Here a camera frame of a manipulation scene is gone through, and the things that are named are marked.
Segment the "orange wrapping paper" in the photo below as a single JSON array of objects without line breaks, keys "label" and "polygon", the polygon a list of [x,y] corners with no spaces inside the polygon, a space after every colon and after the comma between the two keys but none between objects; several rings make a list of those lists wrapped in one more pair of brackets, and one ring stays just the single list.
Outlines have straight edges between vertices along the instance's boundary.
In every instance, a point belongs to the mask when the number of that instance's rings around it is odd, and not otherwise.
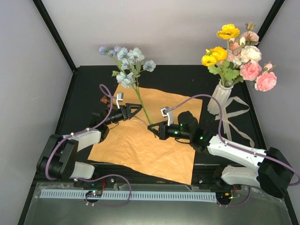
[{"label": "orange wrapping paper", "polygon": [[[125,89],[120,84],[114,93],[124,93],[125,103],[140,103],[133,89]],[[140,94],[146,111],[153,123],[167,120],[161,114],[161,108],[174,107],[189,97],[163,92],[157,89],[140,87]],[[177,116],[181,112],[190,111],[199,120],[203,101],[191,99],[181,107],[173,110],[174,123],[178,124]],[[178,143],[173,138],[159,140],[147,129],[146,116],[143,109],[130,120],[121,121],[109,131],[106,139],[94,144],[88,160],[113,163],[129,167],[135,171],[139,168],[150,169],[174,166],[176,169],[190,169],[194,166],[195,150],[188,144]]]}]

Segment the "light blue flower stem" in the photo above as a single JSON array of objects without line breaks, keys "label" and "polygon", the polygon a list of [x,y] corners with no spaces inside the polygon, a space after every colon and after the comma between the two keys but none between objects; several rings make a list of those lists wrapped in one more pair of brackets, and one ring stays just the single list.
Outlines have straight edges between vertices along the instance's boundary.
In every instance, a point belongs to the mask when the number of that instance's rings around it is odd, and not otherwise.
[{"label": "light blue flower stem", "polygon": [[142,51],[135,47],[129,50],[125,47],[116,46],[112,50],[108,50],[108,56],[116,63],[117,72],[113,72],[112,76],[116,78],[117,83],[124,88],[132,88],[141,105],[144,105],[138,78],[142,72],[153,72],[156,64],[153,60],[145,60]]}]

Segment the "small blue flower stem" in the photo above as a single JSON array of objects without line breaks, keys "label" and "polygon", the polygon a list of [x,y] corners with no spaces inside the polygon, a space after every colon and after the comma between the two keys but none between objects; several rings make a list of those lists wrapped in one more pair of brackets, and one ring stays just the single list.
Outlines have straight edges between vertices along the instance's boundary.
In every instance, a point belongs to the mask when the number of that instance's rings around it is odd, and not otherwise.
[{"label": "small blue flower stem", "polygon": [[120,46],[116,46],[113,49],[108,49],[106,46],[99,48],[98,52],[100,55],[107,55],[114,60],[117,67],[120,67],[120,61],[117,59],[117,54],[121,50]]}]

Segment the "yellow flower stem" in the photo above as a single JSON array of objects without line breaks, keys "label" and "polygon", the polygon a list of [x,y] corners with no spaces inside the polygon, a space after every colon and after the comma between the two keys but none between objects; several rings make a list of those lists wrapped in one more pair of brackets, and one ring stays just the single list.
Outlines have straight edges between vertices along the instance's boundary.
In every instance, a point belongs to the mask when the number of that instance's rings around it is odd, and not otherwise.
[{"label": "yellow flower stem", "polygon": [[226,41],[226,49],[220,46],[206,49],[206,54],[201,59],[202,65],[206,66],[210,73],[220,76],[221,85],[226,88],[233,86],[233,82],[239,76],[238,70],[233,68],[233,60],[229,59],[230,40],[235,40],[239,34],[240,30],[234,24],[223,25],[216,36]]}]

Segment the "white rose stem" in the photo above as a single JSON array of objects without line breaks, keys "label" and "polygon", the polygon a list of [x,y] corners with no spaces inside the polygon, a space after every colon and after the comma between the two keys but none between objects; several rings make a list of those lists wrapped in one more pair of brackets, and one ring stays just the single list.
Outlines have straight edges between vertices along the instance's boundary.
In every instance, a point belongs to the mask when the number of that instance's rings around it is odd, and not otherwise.
[{"label": "white rose stem", "polygon": [[251,36],[241,36],[238,41],[239,47],[233,51],[233,62],[240,66],[249,61],[251,63],[258,63],[262,58],[262,53],[257,48],[259,44],[257,38]]}]

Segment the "peach cream rose stem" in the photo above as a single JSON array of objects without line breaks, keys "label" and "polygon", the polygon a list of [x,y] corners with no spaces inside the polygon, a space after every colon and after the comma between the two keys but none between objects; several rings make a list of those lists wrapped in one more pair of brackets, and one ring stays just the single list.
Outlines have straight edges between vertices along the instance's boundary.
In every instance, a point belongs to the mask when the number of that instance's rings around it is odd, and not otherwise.
[{"label": "peach cream rose stem", "polygon": [[259,36],[255,32],[253,32],[253,29],[256,25],[250,22],[250,23],[246,23],[245,26],[247,31],[242,33],[238,39],[234,41],[230,41],[229,49],[231,51],[235,51],[247,45],[259,44]]}]

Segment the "pale pink rose stem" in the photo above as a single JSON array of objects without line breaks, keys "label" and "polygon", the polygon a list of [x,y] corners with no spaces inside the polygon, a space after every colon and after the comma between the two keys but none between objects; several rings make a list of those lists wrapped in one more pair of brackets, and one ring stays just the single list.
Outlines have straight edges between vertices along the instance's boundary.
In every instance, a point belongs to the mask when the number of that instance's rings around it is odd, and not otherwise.
[{"label": "pale pink rose stem", "polygon": [[242,65],[241,59],[240,59],[240,52],[241,49],[232,51],[230,50],[229,53],[227,53],[226,50],[222,49],[218,52],[218,56],[216,57],[218,59],[217,65],[220,66],[223,64],[223,61],[227,59],[229,62],[233,63],[234,68],[239,68]]}]

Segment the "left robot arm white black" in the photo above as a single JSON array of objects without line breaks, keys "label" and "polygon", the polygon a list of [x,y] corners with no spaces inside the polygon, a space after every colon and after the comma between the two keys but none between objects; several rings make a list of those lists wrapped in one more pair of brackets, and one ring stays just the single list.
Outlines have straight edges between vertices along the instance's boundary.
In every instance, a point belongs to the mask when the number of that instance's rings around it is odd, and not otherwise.
[{"label": "left robot arm white black", "polygon": [[49,137],[37,162],[37,172],[51,180],[84,179],[90,187],[96,187],[101,180],[95,167],[78,162],[77,153],[105,140],[109,125],[133,118],[143,108],[140,104],[126,103],[92,114],[90,127],[69,135],[53,134]]}]

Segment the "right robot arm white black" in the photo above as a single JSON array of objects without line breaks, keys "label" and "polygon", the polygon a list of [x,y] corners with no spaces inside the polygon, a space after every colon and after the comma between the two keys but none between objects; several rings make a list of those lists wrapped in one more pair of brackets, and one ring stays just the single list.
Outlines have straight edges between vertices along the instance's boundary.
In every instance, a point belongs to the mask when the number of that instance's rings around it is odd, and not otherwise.
[{"label": "right robot arm white black", "polygon": [[228,165],[214,175],[214,186],[223,189],[228,185],[247,185],[262,189],[267,194],[283,198],[294,173],[290,164],[276,148],[255,149],[221,138],[211,131],[200,128],[197,119],[189,111],[178,115],[178,124],[171,119],[148,126],[159,139],[185,139],[199,153],[208,153],[231,160],[238,167]]}]

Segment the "white ribbed vase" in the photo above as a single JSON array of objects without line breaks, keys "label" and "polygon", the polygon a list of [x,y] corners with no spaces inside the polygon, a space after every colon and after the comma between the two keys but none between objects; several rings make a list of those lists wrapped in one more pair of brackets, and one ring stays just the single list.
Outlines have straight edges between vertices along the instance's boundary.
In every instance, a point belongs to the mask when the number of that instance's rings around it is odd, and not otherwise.
[{"label": "white ribbed vase", "polygon": [[[221,108],[225,106],[225,103],[229,99],[229,96],[232,92],[233,86],[225,87],[222,85],[221,80],[219,81],[218,85],[215,87],[212,96],[219,102]],[[210,114],[218,115],[220,113],[218,104],[214,99],[210,99],[207,110]]]}]

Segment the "red brown flower stem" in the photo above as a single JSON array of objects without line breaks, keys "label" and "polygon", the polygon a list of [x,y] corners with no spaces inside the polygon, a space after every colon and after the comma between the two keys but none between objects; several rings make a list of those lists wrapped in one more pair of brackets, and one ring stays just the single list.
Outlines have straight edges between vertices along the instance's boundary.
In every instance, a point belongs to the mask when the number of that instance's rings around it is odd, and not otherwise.
[{"label": "red brown flower stem", "polygon": [[110,107],[110,106],[112,105],[111,99],[110,99],[108,96],[106,96],[106,95],[104,95],[104,96],[100,99],[100,102],[101,102],[101,103],[104,103],[107,107]]}]

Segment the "left circuit board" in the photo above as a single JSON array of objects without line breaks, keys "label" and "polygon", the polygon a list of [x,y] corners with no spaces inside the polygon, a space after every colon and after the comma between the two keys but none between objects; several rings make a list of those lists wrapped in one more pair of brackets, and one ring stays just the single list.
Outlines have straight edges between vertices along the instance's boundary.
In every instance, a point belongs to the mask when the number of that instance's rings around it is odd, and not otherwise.
[{"label": "left circuit board", "polygon": [[89,198],[89,197],[98,197],[100,198],[102,196],[102,191],[98,191],[98,190],[90,190],[85,194],[85,197]]}]

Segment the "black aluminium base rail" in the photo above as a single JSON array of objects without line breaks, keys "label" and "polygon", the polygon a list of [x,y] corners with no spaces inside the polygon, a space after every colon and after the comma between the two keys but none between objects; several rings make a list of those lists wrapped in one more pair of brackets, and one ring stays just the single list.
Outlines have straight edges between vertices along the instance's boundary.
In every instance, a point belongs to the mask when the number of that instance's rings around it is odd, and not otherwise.
[{"label": "black aluminium base rail", "polygon": [[[128,173],[131,180],[139,180],[141,182],[146,181],[143,178],[144,176],[149,176],[154,182],[166,180],[187,185],[198,183],[202,180],[203,185],[216,186],[217,188],[223,188],[225,185],[241,184],[259,187],[273,196],[278,195],[280,192],[285,192],[288,186],[280,179],[271,165],[264,164],[261,164],[258,170],[231,165],[195,165],[194,168],[188,170],[182,167],[176,169],[174,166],[170,168],[167,166],[160,166],[159,168],[151,166],[149,170],[139,168],[137,171],[125,170],[125,167],[120,169],[122,173]],[[92,180],[100,178],[99,174],[107,171],[107,168],[101,169],[97,165],[76,162],[74,168],[67,168],[62,173],[49,168],[49,176],[54,180],[78,179],[92,182]]]}]

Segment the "left black frame post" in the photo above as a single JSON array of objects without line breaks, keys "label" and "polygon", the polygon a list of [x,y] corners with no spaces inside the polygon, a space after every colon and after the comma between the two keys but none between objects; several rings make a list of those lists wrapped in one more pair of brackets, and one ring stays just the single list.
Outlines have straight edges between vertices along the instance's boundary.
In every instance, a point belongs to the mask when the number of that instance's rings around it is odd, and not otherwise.
[{"label": "left black frame post", "polygon": [[53,23],[44,3],[42,0],[33,0],[32,1],[38,10],[39,14],[41,15],[45,25],[47,26],[50,34],[52,35],[56,45],[58,46],[60,52],[62,53],[66,63],[68,64],[69,68],[72,72],[76,71],[77,67],[75,63],[73,62],[55,24]]}]

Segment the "black frame post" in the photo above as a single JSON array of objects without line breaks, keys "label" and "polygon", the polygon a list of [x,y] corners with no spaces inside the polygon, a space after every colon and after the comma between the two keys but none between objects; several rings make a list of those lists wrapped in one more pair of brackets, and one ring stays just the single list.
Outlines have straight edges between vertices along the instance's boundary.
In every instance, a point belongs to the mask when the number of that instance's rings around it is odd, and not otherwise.
[{"label": "black frame post", "polygon": [[41,15],[45,25],[47,26],[50,34],[52,35],[56,45],[58,46],[60,52],[62,53],[66,63],[68,64],[69,68],[72,72],[76,71],[77,67],[75,63],[73,62],[55,24],[53,23],[44,3],[42,0],[33,0],[32,1],[38,10],[39,14]]},{"label": "black frame post", "polygon": [[276,18],[278,12],[280,11],[282,5],[284,4],[285,0],[275,0],[272,7],[270,8],[267,16],[265,17],[259,31],[258,31],[258,36],[259,36],[259,42],[262,41],[264,38],[265,34],[267,33],[269,27],[271,26],[272,22]]}]

